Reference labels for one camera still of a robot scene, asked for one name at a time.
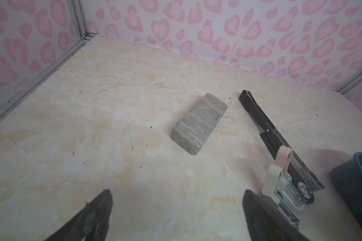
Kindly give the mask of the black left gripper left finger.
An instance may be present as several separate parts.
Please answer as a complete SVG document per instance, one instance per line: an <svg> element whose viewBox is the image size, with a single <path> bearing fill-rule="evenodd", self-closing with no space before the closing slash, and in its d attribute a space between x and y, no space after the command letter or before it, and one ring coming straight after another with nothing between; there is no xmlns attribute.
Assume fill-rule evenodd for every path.
<svg viewBox="0 0 362 241"><path fill-rule="evenodd" d="M105 189L47 240L104 241L109 230L112 207L112 194Z"/></svg>

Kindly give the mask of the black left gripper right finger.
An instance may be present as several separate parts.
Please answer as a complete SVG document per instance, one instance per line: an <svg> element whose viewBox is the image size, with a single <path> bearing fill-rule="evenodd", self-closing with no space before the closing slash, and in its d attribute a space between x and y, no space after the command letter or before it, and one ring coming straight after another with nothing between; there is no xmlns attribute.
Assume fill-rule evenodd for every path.
<svg viewBox="0 0 362 241"><path fill-rule="evenodd" d="M245 191L242 206L252 241L308 240L252 190Z"/></svg>

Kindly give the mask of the pink mini stapler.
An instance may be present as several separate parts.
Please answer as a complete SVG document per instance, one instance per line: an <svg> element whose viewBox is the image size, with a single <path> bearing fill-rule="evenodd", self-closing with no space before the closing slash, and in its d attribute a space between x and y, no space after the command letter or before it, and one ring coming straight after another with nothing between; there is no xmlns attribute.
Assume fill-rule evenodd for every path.
<svg viewBox="0 0 362 241"><path fill-rule="evenodd" d="M275 164L282 168L276 187L277 193L282 197L283 202L294 211L303 211L305 205L304 197L292 184L292 177L288 173L288 167L293 155L293 150L286 146L278 149Z"/></svg>

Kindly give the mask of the white mini stapler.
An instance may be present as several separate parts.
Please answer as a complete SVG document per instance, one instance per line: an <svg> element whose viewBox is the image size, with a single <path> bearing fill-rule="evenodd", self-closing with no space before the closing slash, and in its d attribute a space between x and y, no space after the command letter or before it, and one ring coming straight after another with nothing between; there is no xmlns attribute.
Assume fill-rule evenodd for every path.
<svg viewBox="0 0 362 241"><path fill-rule="evenodd" d="M282 168L275 164L269 166L263 183L262 194L271 208L285 218L290 225L298 229L300 220L295 216L294 210L283 202L282 197L276 191L281 171Z"/></svg>

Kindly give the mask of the black long stapler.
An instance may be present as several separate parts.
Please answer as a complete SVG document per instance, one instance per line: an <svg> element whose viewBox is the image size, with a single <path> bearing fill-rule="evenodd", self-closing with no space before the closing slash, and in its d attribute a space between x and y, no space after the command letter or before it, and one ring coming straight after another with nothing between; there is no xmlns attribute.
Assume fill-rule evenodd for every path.
<svg viewBox="0 0 362 241"><path fill-rule="evenodd" d="M260 137L273 158L277 156L280 147L291 147L257 104L250 91L243 90L239 96L239 101L262 129ZM304 164L296 152L293 153L288 165L288 173L292 177L293 186L304 198L306 204L312 204L315 201L314 192L324 189L323 184Z"/></svg>

